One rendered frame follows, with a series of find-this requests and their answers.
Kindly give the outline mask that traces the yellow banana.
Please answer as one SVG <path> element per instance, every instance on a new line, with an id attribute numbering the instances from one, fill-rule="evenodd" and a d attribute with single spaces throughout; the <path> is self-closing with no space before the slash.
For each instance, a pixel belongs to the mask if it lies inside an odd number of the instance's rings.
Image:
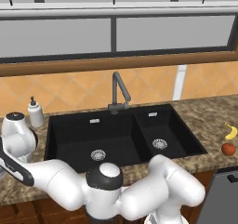
<path id="1" fill-rule="evenodd" d="M 225 137 L 225 139 L 231 140 L 231 139 L 235 138 L 236 135 L 238 134 L 238 129 L 233 125 L 229 125 L 228 123 L 226 123 L 226 126 L 231 129 L 231 132 Z"/>

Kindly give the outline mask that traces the brown wooden window sill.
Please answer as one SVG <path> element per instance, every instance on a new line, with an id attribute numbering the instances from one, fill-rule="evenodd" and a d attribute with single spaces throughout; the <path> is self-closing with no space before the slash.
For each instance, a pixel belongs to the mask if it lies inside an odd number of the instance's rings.
<path id="1" fill-rule="evenodd" d="M 0 77 L 238 61 L 235 51 L 0 64 Z"/>

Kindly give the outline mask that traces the grey dishwasher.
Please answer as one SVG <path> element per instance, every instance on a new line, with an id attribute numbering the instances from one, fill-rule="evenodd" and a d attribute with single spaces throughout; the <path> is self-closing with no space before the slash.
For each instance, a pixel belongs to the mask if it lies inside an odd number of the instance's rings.
<path id="1" fill-rule="evenodd" d="M 238 224 L 238 182 L 228 175 L 238 178 L 238 165 L 215 172 L 196 224 Z"/>

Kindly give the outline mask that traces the orange fruit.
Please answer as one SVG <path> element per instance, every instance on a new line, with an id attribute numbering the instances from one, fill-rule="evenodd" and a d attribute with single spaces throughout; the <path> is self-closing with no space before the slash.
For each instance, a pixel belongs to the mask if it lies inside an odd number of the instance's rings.
<path id="1" fill-rule="evenodd" d="M 232 156 L 236 152 L 236 147 L 231 143 L 224 143 L 221 146 L 221 151 L 227 156 Z"/>

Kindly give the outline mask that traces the window with dark frame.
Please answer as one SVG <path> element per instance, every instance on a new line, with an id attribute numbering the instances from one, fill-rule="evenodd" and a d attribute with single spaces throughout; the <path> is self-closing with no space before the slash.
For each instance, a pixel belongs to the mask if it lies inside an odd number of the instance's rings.
<path id="1" fill-rule="evenodd" d="M 238 0 L 0 0 L 0 62 L 232 50 Z"/>

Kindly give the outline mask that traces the white soap dispenser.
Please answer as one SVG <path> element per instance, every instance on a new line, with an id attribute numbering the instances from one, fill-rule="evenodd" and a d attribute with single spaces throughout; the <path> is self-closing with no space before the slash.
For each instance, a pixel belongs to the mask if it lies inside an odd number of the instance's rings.
<path id="1" fill-rule="evenodd" d="M 28 113 L 30 114 L 31 125 L 38 128 L 44 124 L 44 115 L 41 105 L 31 97 L 28 104 Z"/>

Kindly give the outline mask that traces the black double sink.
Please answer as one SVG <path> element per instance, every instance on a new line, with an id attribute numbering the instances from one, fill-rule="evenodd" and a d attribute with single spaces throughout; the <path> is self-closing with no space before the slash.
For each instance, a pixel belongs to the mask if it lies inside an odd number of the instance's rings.
<path id="1" fill-rule="evenodd" d="M 78 173 L 101 163 L 145 164 L 157 154 L 174 159 L 205 153 L 169 104 L 49 117 L 45 158 L 60 159 Z"/>

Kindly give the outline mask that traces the dark grey sink faucet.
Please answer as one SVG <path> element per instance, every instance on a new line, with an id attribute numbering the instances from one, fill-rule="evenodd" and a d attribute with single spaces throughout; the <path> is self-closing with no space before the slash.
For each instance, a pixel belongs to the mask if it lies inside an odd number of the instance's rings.
<path id="1" fill-rule="evenodd" d="M 120 87 L 121 92 L 124 96 L 125 102 L 117 102 L 117 87 Z M 111 114 L 117 114 L 121 110 L 127 110 L 129 108 L 129 101 L 131 97 L 126 89 L 126 86 L 120 76 L 119 72 L 112 74 L 112 103 L 108 105 L 108 110 Z"/>

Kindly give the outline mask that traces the brown wooden cupboard front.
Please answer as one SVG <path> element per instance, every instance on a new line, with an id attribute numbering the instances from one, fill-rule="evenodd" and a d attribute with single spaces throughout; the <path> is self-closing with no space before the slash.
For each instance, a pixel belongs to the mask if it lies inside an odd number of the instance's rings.
<path id="1" fill-rule="evenodd" d="M 67 211 L 51 199 L 0 205 L 0 224 L 88 224 L 84 208 Z"/>
<path id="2" fill-rule="evenodd" d="M 194 176 L 205 186 L 205 191 L 209 190 L 211 179 L 214 175 L 214 171 L 205 171 L 200 173 L 195 173 Z M 196 224 L 196 221 L 199 217 L 201 209 L 204 204 L 199 204 L 195 207 L 188 207 L 183 205 L 181 207 L 181 214 L 187 219 L 189 224 Z"/>

